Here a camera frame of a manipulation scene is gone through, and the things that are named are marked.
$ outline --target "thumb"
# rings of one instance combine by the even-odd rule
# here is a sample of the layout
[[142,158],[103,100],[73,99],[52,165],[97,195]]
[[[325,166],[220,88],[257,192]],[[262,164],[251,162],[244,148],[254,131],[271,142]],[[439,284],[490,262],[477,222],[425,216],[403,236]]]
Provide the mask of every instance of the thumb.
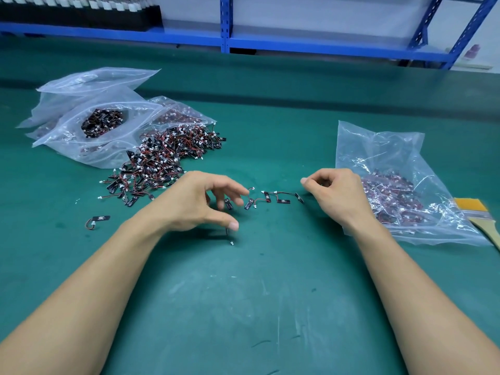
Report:
[[301,179],[301,183],[306,191],[312,193],[314,197],[318,196],[318,193],[321,191],[322,186],[316,183],[313,179],[303,177]]
[[208,208],[207,214],[205,216],[205,223],[215,223],[217,225],[220,225],[222,227],[227,227],[228,229],[231,230],[238,230],[240,227],[240,224],[236,219],[231,216],[230,214],[224,213],[224,212],[219,212],[218,210]]

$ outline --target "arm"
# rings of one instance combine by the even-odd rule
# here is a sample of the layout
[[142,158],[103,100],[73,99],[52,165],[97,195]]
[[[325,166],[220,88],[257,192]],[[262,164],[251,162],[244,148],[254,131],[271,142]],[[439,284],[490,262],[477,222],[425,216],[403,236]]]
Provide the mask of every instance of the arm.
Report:
[[358,243],[410,374],[498,373],[498,347],[374,218],[359,176],[323,169],[302,183]]
[[210,209],[224,194],[237,205],[248,190],[226,176],[189,172],[124,222],[49,298],[0,343],[0,373],[96,375],[104,366],[118,323],[146,260],[169,230],[238,222]]

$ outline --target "person's left hand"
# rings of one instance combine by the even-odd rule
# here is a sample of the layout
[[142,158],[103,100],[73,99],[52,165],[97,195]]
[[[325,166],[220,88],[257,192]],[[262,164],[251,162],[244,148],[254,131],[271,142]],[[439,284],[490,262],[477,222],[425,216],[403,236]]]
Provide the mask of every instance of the person's left hand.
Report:
[[228,195],[236,205],[243,206],[241,195],[248,189],[227,176],[200,171],[189,171],[153,202],[142,208],[134,219],[145,223],[154,233],[190,230],[202,223],[215,223],[231,230],[238,230],[238,221],[231,215],[209,207],[207,191],[216,197],[222,210]]

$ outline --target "blue metal shelf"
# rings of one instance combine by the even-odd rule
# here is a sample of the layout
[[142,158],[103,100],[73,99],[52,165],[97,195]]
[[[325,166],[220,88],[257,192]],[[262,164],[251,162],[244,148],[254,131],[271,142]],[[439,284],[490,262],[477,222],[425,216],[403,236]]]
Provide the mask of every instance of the blue metal shelf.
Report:
[[221,52],[229,53],[231,48],[257,50],[292,51],[316,54],[364,56],[386,59],[421,60],[438,62],[442,69],[450,69],[470,42],[474,33],[483,23],[497,0],[451,0],[479,4],[478,11],[466,26],[449,53],[441,52],[428,46],[428,26],[442,0],[431,0],[422,17],[417,31],[409,43],[373,40],[373,37],[351,36],[345,39],[339,36],[324,37],[307,34],[290,35],[282,29],[261,29],[245,31],[240,26],[233,26],[233,0],[220,0],[220,30],[187,29],[177,27],[153,28],[146,32],[91,29],[83,27],[63,27],[0,22],[0,32],[31,33],[68,37],[114,39],[155,43],[191,44],[201,46],[219,46]]

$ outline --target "forearm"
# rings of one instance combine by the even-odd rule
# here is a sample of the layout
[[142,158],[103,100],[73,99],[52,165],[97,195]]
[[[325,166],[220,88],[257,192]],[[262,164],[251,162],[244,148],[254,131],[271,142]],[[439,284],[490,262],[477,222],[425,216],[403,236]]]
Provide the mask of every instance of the forearm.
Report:
[[99,374],[159,237],[118,231],[0,344],[0,373]]
[[382,225],[354,233],[411,374],[493,374],[500,351]]

